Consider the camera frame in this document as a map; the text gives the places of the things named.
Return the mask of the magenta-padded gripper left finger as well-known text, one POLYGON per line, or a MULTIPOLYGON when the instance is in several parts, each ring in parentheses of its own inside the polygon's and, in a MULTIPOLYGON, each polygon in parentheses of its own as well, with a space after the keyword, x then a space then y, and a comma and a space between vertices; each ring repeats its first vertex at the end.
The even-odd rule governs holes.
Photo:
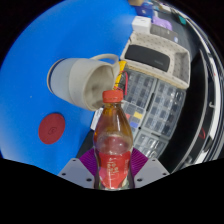
POLYGON ((90 149, 80 158, 70 159, 58 176, 83 188, 93 189, 96 173, 97 161, 94 149, 90 149))

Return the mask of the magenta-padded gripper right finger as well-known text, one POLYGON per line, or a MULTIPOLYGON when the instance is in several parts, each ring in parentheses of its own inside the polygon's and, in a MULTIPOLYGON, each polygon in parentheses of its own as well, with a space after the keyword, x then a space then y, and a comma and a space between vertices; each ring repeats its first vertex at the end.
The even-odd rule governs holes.
POLYGON ((147 158, 139 150, 133 149, 130 160, 130 189, 144 187, 168 175, 169 172, 158 159, 147 158))

